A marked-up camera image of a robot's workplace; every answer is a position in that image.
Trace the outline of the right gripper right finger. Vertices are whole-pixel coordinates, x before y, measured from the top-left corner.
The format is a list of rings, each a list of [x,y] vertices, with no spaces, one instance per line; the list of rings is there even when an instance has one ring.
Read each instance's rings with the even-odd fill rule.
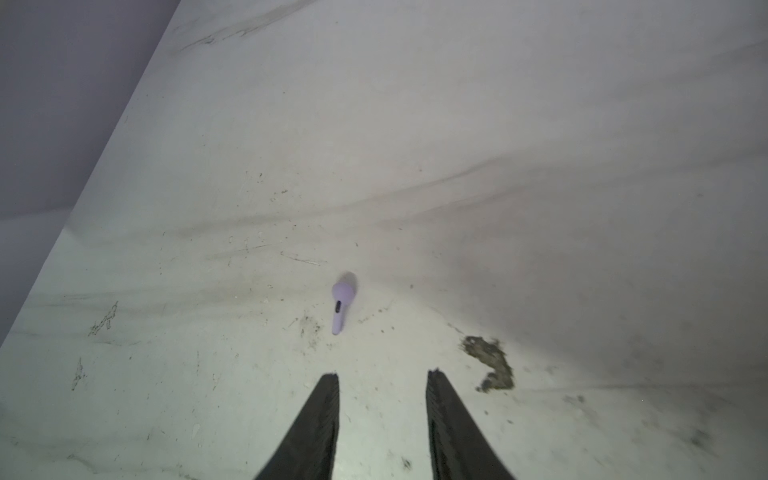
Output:
[[[434,479],[515,479],[440,370],[428,372],[426,411]]]

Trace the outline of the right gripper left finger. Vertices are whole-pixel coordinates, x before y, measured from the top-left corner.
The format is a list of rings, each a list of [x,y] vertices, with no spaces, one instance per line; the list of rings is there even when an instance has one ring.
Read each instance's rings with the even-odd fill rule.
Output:
[[[255,479],[330,480],[339,433],[339,396],[338,375],[322,375]]]

